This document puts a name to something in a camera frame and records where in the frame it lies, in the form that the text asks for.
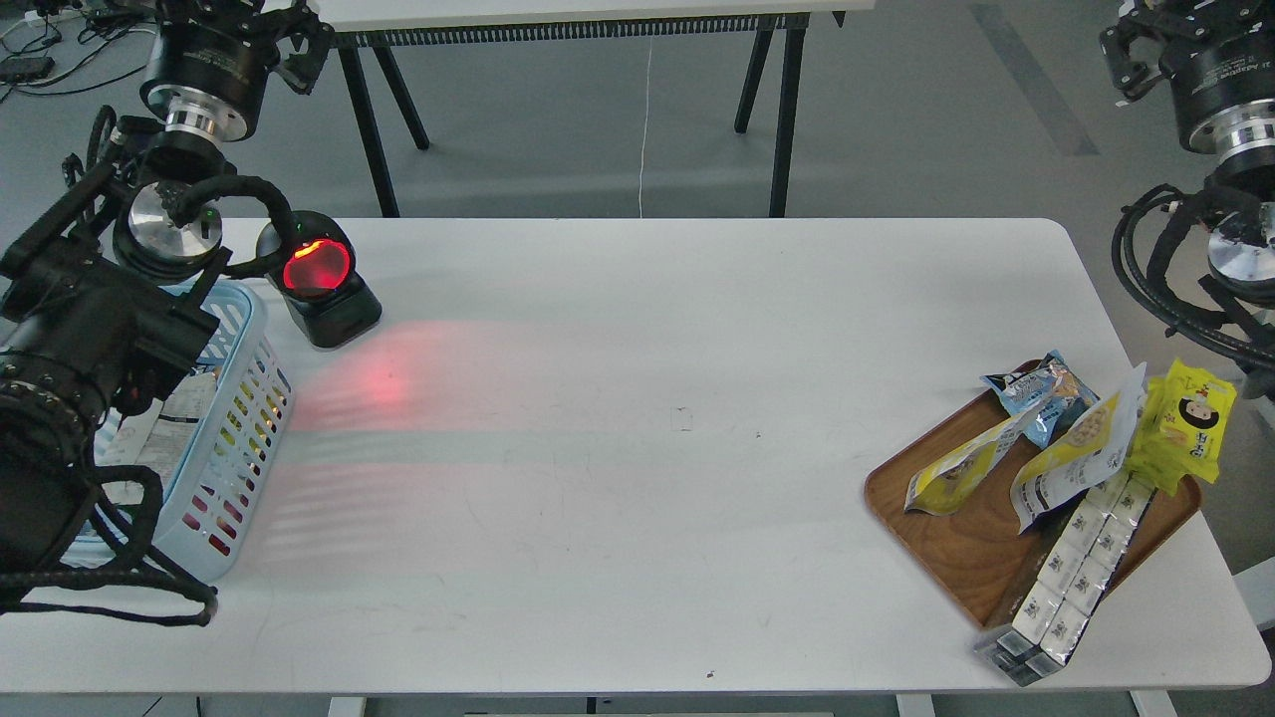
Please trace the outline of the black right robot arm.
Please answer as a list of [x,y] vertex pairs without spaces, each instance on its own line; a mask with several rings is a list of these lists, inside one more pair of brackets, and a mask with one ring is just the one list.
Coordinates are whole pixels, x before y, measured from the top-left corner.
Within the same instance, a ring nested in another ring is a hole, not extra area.
[[[1218,166],[1193,194],[1162,182],[1122,209],[1111,256],[1119,283],[1168,336],[1234,361],[1246,398],[1272,395],[1274,54],[1270,1],[1133,1],[1099,37],[1116,91],[1173,97],[1184,151]],[[1167,270],[1193,227],[1207,232],[1213,300],[1179,299]]]

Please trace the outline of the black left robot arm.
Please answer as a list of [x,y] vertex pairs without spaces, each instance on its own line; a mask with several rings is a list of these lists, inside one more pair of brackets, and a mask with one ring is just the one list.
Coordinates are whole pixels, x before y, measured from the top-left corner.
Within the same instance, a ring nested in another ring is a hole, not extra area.
[[32,589],[133,587],[200,603],[150,623],[205,625],[215,589],[153,543],[159,475],[99,467],[93,441],[195,367],[219,278],[269,278],[306,324],[354,282],[338,230],[222,151],[254,134],[270,77],[312,91],[337,32],[305,1],[140,6],[156,20],[145,117],[99,108],[87,166],[3,254],[3,611],[52,611]]

